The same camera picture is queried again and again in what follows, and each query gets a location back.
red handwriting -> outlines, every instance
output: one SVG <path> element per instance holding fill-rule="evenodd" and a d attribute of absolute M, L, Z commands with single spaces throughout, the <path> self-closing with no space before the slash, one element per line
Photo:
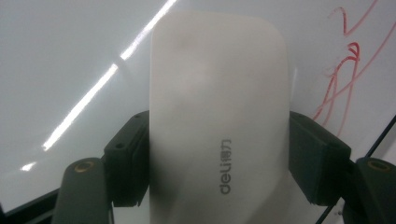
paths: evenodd
<path fill-rule="evenodd" d="M 351 35 L 364 22 L 365 18 L 370 13 L 370 11 L 373 9 L 373 7 L 375 6 L 376 2 L 377 2 L 377 0 L 374 0 L 374 2 L 370 5 L 370 7 L 367 9 L 367 11 L 364 13 L 364 15 L 361 17 L 361 19 L 350 30 L 347 29 L 347 13 L 346 13 L 346 11 L 342 7 L 338 7 L 332 12 L 332 14 L 334 12 L 338 11 L 338 10 L 341 10 L 343 12 L 343 17 L 344 17 L 344 36 Z M 381 43 L 379 48 L 375 51 L 375 54 L 372 56 L 372 58 L 369 60 L 369 62 L 366 65 L 363 66 L 363 68 L 359 72 L 358 72 L 358 69 L 360 67 L 359 62 L 360 62 L 360 59 L 361 59 L 361 47 L 360 47 L 358 42 L 352 42 L 352 43 L 347 45 L 348 46 L 348 51 L 351 52 L 353 56 L 346 56 L 334 68 L 334 70 L 333 70 L 333 72 L 332 72 L 332 74 L 330 76 L 331 79 L 330 79 L 329 86 L 327 88 L 326 94 L 324 96 L 323 102 L 318 107 L 317 112 L 316 112 L 315 116 L 313 117 L 313 120 L 318 119 L 318 117 L 323 112 L 324 106 L 329 105 L 328 109 L 327 109 L 327 114 L 326 114 L 325 120 L 322 123 L 322 125 L 325 126 L 328 123 L 330 117 L 332 116 L 332 110 L 333 110 L 333 105 L 335 103 L 335 100 L 343 92 L 348 91 L 347 99 L 346 99 L 346 107 L 345 107 L 345 110 L 344 110 L 343 118 L 342 118 L 342 121 L 341 121 L 341 125 L 340 125 L 340 127 L 338 129 L 337 135 L 339 135 L 341 133 L 341 131 L 343 130 L 344 125 L 346 123 L 347 114 L 348 114 L 348 111 L 349 111 L 350 101 L 351 101 L 351 98 L 352 98 L 352 92 L 353 92 L 353 87 L 354 87 L 355 82 L 358 80 L 358 78 L 361 77 L 361 75 L 364 73 L 364 71 L 366 71 L 366 69 L 370 66 L 370 64 L 373 62 L 373 60 L 378 56 L 380 51 L 384 48 L 384 46 L 388 42 L 388 40 L 389 40 L 390 36 L 392 35 L 393 31 L 395 30 L 395 28 L 396 28 L 396 22 L 393 23 L 393 26 L 389 30 L 386 38 Z M 343 65 L 346 62 L 353 62 L 354 63 L 353 71 L 351 73 L 351 79 L 345 85 L 344 88 L 342 88 L 341 90 L 338 90 L 338 86 L 339 86 L 339 83 L 338 83 L 339 71 L 340 71 L 340 69 L 343 67 Z"/>
<path fill-rule="evenodd" d="M 370 7 L 367 9 L 367 11 L 364 13 L 364 15 L 361 17 L 361 19 L 350 29 L 347 29 L 347 12 L 343 7 L 338 7 L 336 8 L 332 14 L 330 14 L 329 18 L 336 12 L 336 11 L 341 11 L 343 13 L 343 18 L 344 18 L 344 36 L 349 36 L 351 35 L 358 27 L 364 22 L 366 19 L 367 15 L 371 12 L 375 4 L 378 2 L 378 0 L 374 0 L 374 2 L 370 5 Z"/>

white light streak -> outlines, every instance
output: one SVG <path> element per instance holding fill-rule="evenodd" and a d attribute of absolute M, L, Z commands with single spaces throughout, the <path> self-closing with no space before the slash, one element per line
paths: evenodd
<path fill-rule="evenodd" d="M 24 166 L 22 166 L 22 168 L 20 169 L 21 171 L 25 171 L 25 172 L 28 172 L 28 171 L 30 171 L 30 169 L 32 169 L 32 167 L 36 164 L 37 162 L 32 162 L 32 163 L 29 163 L 29 164 L 26 164 L 26 165 L 24 165 Z"/>
<path fill-rule="evenodd" d="M 111 64 L 108 71 L 99 79 L 99 81 L 85 94 L 84 97 L 73 107 L 70 113 L 66 116 L 64 121 L 53 131 L 52 135 L 49 139 L 44 143 L 43 148 L 44 151 L 49 150 L 55 142 L 64 134 L 64 132 L 69 128 L 69 126 L 73 123 L 76 117 L 81 113 L 84 107 L 92 100 L 93 96 L 99 90 L 105 86 L 105 84 L 110 80 L 110 78 L 116 73 L 119 68 L 113 63 Z"/>
<path fill-rule="evenodd" d="M 148 33 L 152 30 L 154 25 L 169 11 L 171 6 L 176 2 L 177 0 L 168 0 L 166 3 L 163 5 L 163 7 L 157 12 L 157 14 L 151 19 L 151 21 L 145 26 L 145 28 L 137 35 L 137 37 L 134 39 L 134 42 L 126 49 L 120 57 L 126 61 L 129 59 L 133 54 L 134 51 L 137 49 L 137 46 L 143 41 L 143 39 L 148 35 Z"/>

white surface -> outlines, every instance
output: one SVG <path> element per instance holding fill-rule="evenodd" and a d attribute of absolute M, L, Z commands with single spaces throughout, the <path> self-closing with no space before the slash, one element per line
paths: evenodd
<path fill-rule="evenodd" d="M 340 11 L 329 18 L 343 7 L 349 30 L 372 3 L 372 10 L 349 36 L 343 36 Z M 164 4 L 160 0 L 0 1 L 0 202 L 6 210 L 58 188 L 68 164 L 102 155 L 128 118 L 149 108 L 150 34 L 137 39 L 140 44 L 132 57 L 124 61 L 120 55 Z M 353 55 L 347 45 L 359 43 L 360 71 L 396 22 L 393 0 L 177 0 L 171 7 L 181 9 L 249 15 L 274 24 L 287 44 L 294 80 L 291 109 L 311 118 L 329 85 L 326 75 Z M 393 32 L 355 83 L 339 135 L 353 148 L 354 158 L 365 153 L 396 113 L 395 54 Z M 117 72 L 44 152 L 42 146 L 53 131 L 113 63 Z M 352 61 L 343 66 L 338 90 L 351 79 L 352 66 Z M 340 128 L 346 96 L 347 91 L 337 99 L 326 125 L 333 133 Z M 325 119 L 326 111 L 318 121 Z M 392 151 L 387 155 L 395 161 Z M 28 172 L 21 170 L 34 162 Z M 309 205 L 293 182 L 289 192 L 301 201 L 288 204 L 279 216 L 290 223 L 314 223 L 322 209 Z M 337 217 L 332 214 L 329 223 Z"/>
<path fill-rule="evenodd" d="M 255 18 L 172 13 L 156 25 L 151 47 L 150 223 L 277 219 L 257 214 L 279 209 L 276 189 L 289 174 L 279 31 Z"/>

glossy white surface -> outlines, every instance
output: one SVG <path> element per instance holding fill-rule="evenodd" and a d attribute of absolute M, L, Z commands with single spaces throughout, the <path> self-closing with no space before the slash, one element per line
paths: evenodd
<path fill-rule="evenodd" d="M 171 5 L 160 0 L 0 1 L 0 202 L 5 210 L 58 188 L 68 164 L 100 157 L 129 117 L 149 109 L 150 32 L 145 27 L 152 26 L 166 3 Z M 339 7 L 346 11 L 348 30 L 359 25 L 351 35 L 343 35 L 341 11 L 332 14 Z M 396 113 L 393 0 L 177 0 L 170 10 L 181 9 L 250 15 L 273 23 L 288 47 L 291 109 L 311 118 L 330 83 L 326 75 L 353 55 L 349 43 L 359 43 L 358 69 L 364 72 L 353 87 L 340 134 L 353 148 L 353 158 L 365 153 Z M 134 40 L 140 44 L 124 61 L 122 53 Z M 117 71 L 101 79 L 112 64 Z M 340 70 L 338 90 L 352 70 L 353 63 Z M 340 129 L 348 91 L 327 122 L 333 133 Z M 44 146 L 65 118 L 67 129 L 59 140 Z M 325 119 L 323 112 L 318 121 Z M 395 160 L 392 153 L 382 155 Z M 279 217 L 314 223 L 322 209 L 310 206 L 293 182 L 289 193 L 295 203 Z M 147 217 L 141 220 L 148 223 Z"/>

black cable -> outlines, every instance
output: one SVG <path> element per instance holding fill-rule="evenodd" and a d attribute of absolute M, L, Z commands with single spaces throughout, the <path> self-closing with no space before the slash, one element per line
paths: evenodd
<path fill-rule="evenodd" d="M 384 140 L 385 136 L 387 136 L 388 132 L 390 129 L 392 129 L 393 125 L 396 123 L 396 115 L 393 117 L 393 119 L 390 121 L 388 126 L 384 129 L 384 131 L 379 135 L 379 137 L 376 139 L 374 142 L 373 146 L 370 148 L 370 150 L 367 152 L 365 157 L 371 157 L 375 150 L 378 148 L 379 144 L 381 144 L 382 140 Z M 329 206 L 324 210 L 323 214 L 320 216 L 316 224 L 321 224 L 324 219 L 329 215 L 329 213 L 332 211 L 334 206 Z"/>

